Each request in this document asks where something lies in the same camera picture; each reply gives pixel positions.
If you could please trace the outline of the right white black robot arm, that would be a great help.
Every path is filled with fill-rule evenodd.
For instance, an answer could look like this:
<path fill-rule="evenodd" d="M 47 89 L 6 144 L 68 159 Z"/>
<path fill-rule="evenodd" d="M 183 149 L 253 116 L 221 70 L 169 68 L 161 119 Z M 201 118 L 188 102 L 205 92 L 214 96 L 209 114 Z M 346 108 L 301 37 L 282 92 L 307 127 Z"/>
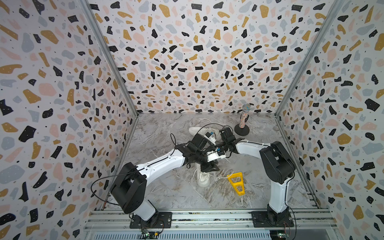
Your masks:
<path fill-rule="evenodd" d="M 278 141 L 262 144 L 236 139 L 229 127 L 223 128 L 219 133 L 223 142 L 220 149 L 262 160 L 266 175 L 271 180 L 271 197 L 267 205 L 269 221 L 276 225 L 284 217 L 288 217 L 289 207 L 286 198 L 296 168 L 284 145 Z"/>

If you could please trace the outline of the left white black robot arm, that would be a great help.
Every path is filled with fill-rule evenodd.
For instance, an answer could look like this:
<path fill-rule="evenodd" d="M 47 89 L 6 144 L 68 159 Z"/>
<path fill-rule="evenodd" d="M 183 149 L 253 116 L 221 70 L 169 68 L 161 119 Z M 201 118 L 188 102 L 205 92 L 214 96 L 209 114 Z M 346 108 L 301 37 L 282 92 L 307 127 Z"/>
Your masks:
<path fill-rule="evenodd" d="M 205 147 L 209 140 L 196 134 L 194 138 L 174 147 L 169 153 L 145 164 L 125 164 L 111 187 L 111 194 L 125 214 L 135 214 L 148 221 L 157 209 L 145 199 L 147 185 L 169 171 L 197 163 L 201 172 L 217 172 L 217 159 L 225 157 L 225 151 L 217 145 Z"/>

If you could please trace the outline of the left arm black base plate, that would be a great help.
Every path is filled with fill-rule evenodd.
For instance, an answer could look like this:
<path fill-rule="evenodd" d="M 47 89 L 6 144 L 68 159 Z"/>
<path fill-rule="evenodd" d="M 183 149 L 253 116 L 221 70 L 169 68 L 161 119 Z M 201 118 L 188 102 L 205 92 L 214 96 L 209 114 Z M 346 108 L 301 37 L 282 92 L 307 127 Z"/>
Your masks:
<path fill-rule="evenodd" d="M 138 215 L 133 215 L 130 229 L 170 229 L 172 225 L 172 212 L 156 212 L 147 221 Z"/>

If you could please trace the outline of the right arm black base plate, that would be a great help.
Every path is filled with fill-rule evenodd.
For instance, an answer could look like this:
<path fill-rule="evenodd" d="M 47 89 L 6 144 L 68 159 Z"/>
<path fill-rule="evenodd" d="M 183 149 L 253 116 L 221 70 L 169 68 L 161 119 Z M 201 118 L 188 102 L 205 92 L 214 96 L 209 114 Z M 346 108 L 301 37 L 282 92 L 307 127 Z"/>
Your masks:
<path fill-rule="evenodd" d="M 254 211 L 251 212 L 251 219 L 254 228 L 294 227 L 293 217 L 288 210 L 278 214 L 274 211 Z"/>

